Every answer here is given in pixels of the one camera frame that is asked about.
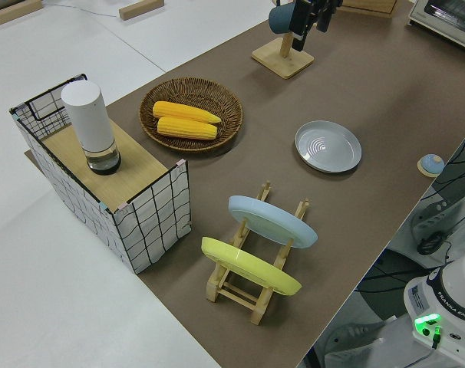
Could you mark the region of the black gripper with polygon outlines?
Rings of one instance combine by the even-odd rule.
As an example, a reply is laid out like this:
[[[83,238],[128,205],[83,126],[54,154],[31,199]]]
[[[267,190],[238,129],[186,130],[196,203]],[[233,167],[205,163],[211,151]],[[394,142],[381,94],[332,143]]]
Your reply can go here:
[[[326,32],[336,9],[343,5],[343,0],[297,0],[294,2],[289,30],[292,33],[292,49],[301,51],[307,35],[307,24],[311,12],[318,12],[316,29]]]

